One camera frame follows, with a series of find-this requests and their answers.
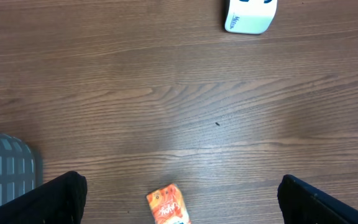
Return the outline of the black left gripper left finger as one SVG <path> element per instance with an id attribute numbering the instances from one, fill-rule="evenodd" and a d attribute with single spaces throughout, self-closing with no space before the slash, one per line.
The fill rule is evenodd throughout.
<path id="1" fill-rule="evenodd" d="M 69 171 L 0 206 L 0 223 L 80 224 L 86 196 L 86 177 Z"/>

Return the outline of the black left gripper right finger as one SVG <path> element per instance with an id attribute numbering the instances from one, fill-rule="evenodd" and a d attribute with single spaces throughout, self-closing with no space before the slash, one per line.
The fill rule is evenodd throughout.
<path id="1" fill-rule="evenodd" d="M 358 224 L 358 210 L 293 175 L 283 176 L 277 198 L 285 224 Z"/>

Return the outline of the orange Kleenex tissue pack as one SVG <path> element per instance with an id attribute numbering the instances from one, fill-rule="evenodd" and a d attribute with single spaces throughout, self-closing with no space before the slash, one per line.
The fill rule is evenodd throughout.
<path id="1" fill-rule="evenodd" d="M 146 196 L 155 224 L 191 224 L 180 189 L 169 184 Z"/>

